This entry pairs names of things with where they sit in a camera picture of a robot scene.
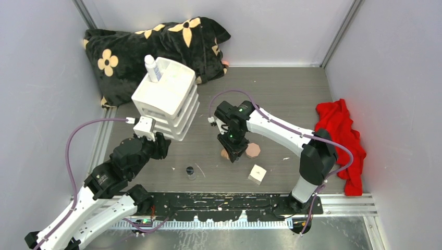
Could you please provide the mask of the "tan foundation bottle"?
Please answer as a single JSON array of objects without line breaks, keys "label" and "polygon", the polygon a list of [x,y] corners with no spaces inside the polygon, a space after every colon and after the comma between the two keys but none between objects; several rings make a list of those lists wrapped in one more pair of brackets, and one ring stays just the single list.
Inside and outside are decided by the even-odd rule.
[{"label": "tan foundation bottle", "polygon": [[228,155],[228,152],[227,152],[224,148],[222,149],[220,155],[221,155],[224,159],[226,159],[226,160],[230,160],[230,157],[229,157],[229,155]]}]

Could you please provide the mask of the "clear jar black lid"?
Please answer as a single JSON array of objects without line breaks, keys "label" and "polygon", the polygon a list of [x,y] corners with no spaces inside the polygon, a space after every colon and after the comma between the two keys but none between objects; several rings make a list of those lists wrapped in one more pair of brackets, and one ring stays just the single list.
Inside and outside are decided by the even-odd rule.
[{"label": "clear jar black lid", "polygon": [[189,166],[186,168],[186,174],[189,180],[195,180],[197,175],[195,174],[195,170],[193,167]]}]

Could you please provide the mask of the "white plastic drawer organizer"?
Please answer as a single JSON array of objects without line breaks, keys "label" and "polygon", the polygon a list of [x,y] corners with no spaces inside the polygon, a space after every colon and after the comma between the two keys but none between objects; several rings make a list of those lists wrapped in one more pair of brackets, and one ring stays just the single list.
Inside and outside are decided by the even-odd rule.
[{"label": "white plastic drawer organizer", "polygon": [[147,72],[131,99],[140,115],[156,120],[155,132],[182,141],[200,104],[195,71],[171,59],[155,59],[162,73],[160,81],[152,82]]}]

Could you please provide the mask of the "white plastic bottle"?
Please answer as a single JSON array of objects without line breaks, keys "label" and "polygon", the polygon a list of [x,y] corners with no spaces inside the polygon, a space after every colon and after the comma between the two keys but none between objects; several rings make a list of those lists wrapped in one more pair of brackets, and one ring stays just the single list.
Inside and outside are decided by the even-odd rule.
[{"label": "white plastic bottle", "polygon": [[145,68],[152,82],[158,83],[162,77],[161,70],[152,55],[146,55],[144,58]]}]

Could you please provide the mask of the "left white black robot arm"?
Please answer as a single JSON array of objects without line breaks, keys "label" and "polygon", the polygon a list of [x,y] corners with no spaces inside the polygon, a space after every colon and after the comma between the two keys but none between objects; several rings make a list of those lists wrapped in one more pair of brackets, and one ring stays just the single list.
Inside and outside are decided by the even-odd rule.
[{"label": "left white black robot arm", "polygon": [[97,236],[131,215],[151,213],[153,197],[140,184],[117,202],[96,211],[128,186],[150,159],[167,157],[171,140],[162,133],[155,138],[127,138],[114,148],[110,159],[96,166],[71,204],[44,230],[28,233],[30,249],[85,249]]}]

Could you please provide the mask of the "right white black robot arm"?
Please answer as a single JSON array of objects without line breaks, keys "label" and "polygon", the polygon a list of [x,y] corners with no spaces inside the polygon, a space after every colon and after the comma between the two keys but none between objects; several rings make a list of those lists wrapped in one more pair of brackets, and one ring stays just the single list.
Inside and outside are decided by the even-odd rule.
[{"label": "right white black robot arm", "polygon": [[288,205],[296,214],[302,214],[309,208],[313,194],[324,183],[338,159],[327,130],[297,127],[270,115],[263,108],[255,108],[250,101],[244,101],[239,106],[223,101],[208,122],[218,127],[217,139],[232,163],[246,152],[249,140],[245,135],[248,132],[262,135],[299,157],[300,176],[288,196]]}]

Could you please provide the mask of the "pink octagonal compact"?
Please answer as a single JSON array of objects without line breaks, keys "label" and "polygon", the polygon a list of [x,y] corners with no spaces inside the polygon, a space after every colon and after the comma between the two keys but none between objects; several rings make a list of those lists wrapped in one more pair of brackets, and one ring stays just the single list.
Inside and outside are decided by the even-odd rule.
[{"label": "pink octagonal compact", "polygon": [[256,143],[249,143],[245,151],[247,157],[254,159],[259,156],[261,148]]}]

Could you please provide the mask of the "white cube box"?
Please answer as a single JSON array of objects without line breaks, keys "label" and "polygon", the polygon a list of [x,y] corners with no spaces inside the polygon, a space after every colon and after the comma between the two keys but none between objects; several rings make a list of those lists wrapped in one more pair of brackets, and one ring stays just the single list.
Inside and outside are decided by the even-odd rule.
[{"label": "white cube box", "polygon": [[248,175],[248,179],[260,185],[267,174],[267,170],[259,165],[254,165]]}]

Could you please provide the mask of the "small green circuit board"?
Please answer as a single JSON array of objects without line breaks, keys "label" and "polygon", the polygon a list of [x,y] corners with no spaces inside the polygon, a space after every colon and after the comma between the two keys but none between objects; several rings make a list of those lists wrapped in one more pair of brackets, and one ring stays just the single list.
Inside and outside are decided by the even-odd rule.
[{"label": "small green circuit board", "polygon": [[133,221],[133,223],[141,228],[151,228],[153,225],[153,222],[151,219],[148,218],[143,218],[143,219],[137,219],[135,221]]}]

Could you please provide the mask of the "black floral plush blanket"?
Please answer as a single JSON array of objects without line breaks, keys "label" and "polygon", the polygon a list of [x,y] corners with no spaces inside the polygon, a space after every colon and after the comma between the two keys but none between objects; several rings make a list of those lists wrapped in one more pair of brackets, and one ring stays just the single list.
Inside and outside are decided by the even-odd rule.
[{"label": "black floral plush blanket", "polygon": [[215,20],[195,17],[137,32],[88,29],[82,45],[102,95],[100,105],[109,108],[131,101],[147,73],[146,55],[191,68],[197,84],[224,76],[228,64],[219,45],[230,38],[230,33]]}]

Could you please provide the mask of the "red cloth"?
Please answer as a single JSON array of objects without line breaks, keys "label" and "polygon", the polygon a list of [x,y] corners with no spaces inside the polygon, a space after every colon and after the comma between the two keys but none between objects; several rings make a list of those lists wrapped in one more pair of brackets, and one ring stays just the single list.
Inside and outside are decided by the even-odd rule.
[{"label": "red cloth", "polygon": [[315,130],[326,129],[333,141],[346,147],[353,154],[349,168],[337,173],[346,180],[344,192],[347,196],[361,196],[363,193],[362,172],[366,151],[361,145],[359,131],[352,128],[353,120],[344,99],[320,103],[316,106],[318,122]]}]

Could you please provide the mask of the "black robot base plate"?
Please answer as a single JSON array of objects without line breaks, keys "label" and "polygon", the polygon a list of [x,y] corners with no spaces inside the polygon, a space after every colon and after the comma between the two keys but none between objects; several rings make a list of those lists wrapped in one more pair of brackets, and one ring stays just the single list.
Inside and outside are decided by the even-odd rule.
[{"label": "black robot base plate", "polygon": [[136,212],[146,216],[170,221],[214,222],[237,221],[245,213],[248,222],[281,221],[294,216],[323,213],[320,198],[310,199],[309,204],[295,208],[294,198],[278,193],[161,193],[152,192],[146,206]]}]

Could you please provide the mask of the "aluminium frame rail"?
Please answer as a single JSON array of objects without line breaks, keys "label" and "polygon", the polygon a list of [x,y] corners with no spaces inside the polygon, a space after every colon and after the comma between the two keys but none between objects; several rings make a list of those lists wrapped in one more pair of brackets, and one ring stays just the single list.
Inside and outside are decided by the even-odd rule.
[{"label": "aluminium frame rail", "polygon": [[313,207],[294,211],[286,194],[154,193],[152,207],[143,214],[115,219],[106,230],[230,230],[292,229],[300,231],[311,215],[321,217],[376,217],[370,195],[344,197],[320,194]]}]

